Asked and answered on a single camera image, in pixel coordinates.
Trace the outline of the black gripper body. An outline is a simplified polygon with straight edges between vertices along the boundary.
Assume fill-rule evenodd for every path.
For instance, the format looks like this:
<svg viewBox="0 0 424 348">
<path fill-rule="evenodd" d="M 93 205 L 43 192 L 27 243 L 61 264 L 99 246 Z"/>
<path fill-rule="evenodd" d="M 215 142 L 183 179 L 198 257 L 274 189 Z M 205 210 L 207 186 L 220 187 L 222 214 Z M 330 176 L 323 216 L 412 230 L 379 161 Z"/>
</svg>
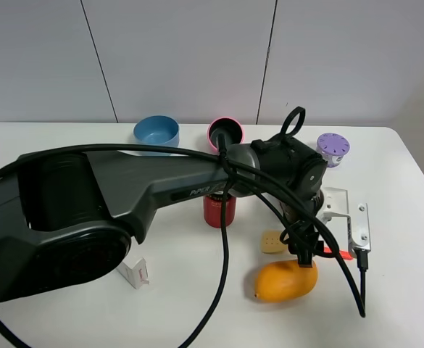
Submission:
<svg viewBox="0 0 424 348">
<path fill-rule="evenodd" d="M 292 255 L 296 255 L 297 262 L 301 268 L 313 268 L 314 251 L 323 252 L 324 246 L 320 241 L 320 233 L 311 223 L 306 223 L 300 218 L 293 225 L 293 232 L 305 243 L 305 246 L 298 245 L 295 238 L 286 233 L 283 244 L 288 247 L 288 251 Z"/>
</svg>

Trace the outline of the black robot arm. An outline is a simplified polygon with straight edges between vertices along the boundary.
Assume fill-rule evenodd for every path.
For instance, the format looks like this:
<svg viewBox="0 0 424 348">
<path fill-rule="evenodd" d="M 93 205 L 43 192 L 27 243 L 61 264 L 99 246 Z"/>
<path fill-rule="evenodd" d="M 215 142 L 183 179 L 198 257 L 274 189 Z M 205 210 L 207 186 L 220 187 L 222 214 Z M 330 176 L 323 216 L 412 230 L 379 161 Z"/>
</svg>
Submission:
<svg viewBox="0 0 424 348">
<path fill-rule="evenodd" d="M 326 161 L 290 135 L 219 155 L 91 144 L 24 154 L 0 168 L 0 302 L 87 283 L 144 242 L 159 208 L 224 189 L 320 206 Z"/>
</svg>

